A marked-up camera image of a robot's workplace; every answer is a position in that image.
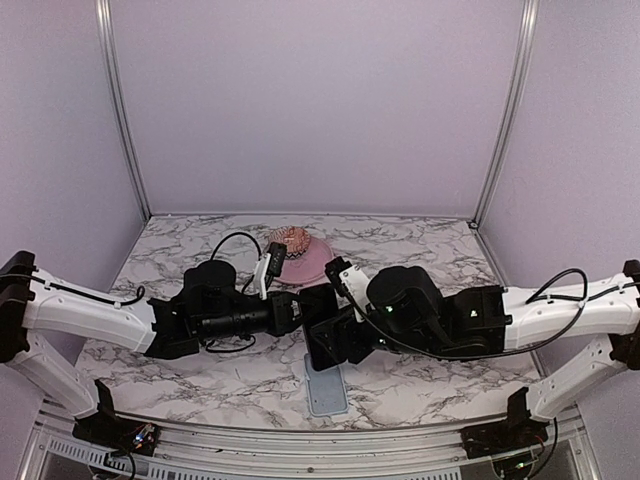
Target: marble tabletop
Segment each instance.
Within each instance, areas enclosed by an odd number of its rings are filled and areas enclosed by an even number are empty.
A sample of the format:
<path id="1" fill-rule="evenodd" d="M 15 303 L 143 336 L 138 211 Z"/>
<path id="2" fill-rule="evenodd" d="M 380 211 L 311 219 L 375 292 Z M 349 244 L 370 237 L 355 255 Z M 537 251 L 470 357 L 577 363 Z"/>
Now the marble tabletop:
<path id="1" fill-rule="evenodd" d="M 143 284 L 150 296 L 171 297 L 181 288 L 183 272 L 206 260 L 226 234 L 246 231 L 264 245 L 269 232 L 284 225 L 305 227 L 370 277 L 390 265 L 421 265 L 445 295 L 496 281 L 466 223 L 459 220 L 175 216 L 151 219 L 114 291 L 130 295 Z M 238 237 L 217 258 L 235 266 L 240 285 L 253 269 L 256 252 Z M 77 366 L 104 381 L 120 411 L 210 425 L 300 430 L 391 428 L 501 413 L 511 393 L 539 378 L 528 354 L 460 363 L 377 351 L 360 365 L 341 366 L 348 413 L 316 418 L 307 403 L 305 353 L 300 330 L 277 339 L 257 335 L 256 345 L 242 353 L 201 352 L 173 361 L 89 340 Z"/>

